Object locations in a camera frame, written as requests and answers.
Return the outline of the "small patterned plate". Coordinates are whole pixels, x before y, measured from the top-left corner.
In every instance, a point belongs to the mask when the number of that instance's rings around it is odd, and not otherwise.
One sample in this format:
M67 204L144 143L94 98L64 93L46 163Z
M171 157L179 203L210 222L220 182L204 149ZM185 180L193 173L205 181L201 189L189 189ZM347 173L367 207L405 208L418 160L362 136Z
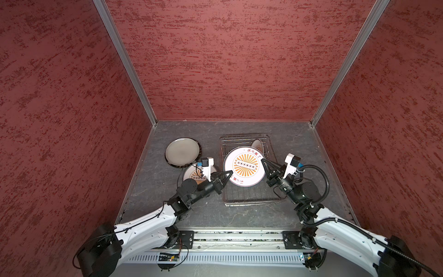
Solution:
M238 187L258 185L265 176L261 160L264 155L253 147L238 147L230 151L223 161L224 171L232 171L230 181Z

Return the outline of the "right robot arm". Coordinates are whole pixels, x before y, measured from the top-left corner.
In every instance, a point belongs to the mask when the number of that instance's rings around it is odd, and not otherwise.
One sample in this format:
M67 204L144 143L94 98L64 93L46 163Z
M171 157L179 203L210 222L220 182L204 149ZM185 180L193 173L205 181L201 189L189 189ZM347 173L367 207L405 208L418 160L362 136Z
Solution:
M322 202L329 195L331 184L320 167L301 165L292 154L287 155L284 165L265 158L261 163L267 184L279 188L296 205L303 225L299 240L305 248L336 253L374 277L418 277L422 271L438 276L416 260L400 238L374 234L325 207Z

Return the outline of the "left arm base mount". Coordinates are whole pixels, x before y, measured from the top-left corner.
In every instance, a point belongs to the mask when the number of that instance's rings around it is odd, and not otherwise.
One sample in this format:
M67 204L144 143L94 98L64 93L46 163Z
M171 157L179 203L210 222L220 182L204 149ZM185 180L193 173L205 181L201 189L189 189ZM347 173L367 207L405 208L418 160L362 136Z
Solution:
M195 238L194 231L180 230L175 234L175 237L168 239L164 247L165 249L173 249L173 250L192 249L194 238Z

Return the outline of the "orange patterned plate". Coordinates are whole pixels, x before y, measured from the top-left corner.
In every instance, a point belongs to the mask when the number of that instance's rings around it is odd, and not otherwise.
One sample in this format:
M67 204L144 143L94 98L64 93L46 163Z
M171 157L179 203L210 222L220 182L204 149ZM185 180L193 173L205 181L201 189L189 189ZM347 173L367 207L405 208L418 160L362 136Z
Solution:
M198 185L207 180L207 168L203 166L202 162L193 163L185 170L182 182L188 179L195 180Z

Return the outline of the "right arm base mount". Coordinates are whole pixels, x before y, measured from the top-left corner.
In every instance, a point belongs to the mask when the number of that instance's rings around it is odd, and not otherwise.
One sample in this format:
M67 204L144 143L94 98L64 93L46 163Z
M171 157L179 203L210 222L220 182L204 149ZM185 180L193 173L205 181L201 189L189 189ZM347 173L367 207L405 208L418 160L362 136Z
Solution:
M316 229L302 229L300 231L282 231L285 249L323 249L315 241Z

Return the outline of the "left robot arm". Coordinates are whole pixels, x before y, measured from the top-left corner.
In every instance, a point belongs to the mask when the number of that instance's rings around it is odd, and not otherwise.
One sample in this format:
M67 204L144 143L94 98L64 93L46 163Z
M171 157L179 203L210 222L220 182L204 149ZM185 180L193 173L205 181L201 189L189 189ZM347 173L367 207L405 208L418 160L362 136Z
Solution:
M109 277L123 262L145 250L174 246L179 238L175 224L199 200L213 192L221 194L232 175L231 170L214 172L200 184L189 178L154 212L118 225L100 225L79 247L73 265L84 277Z

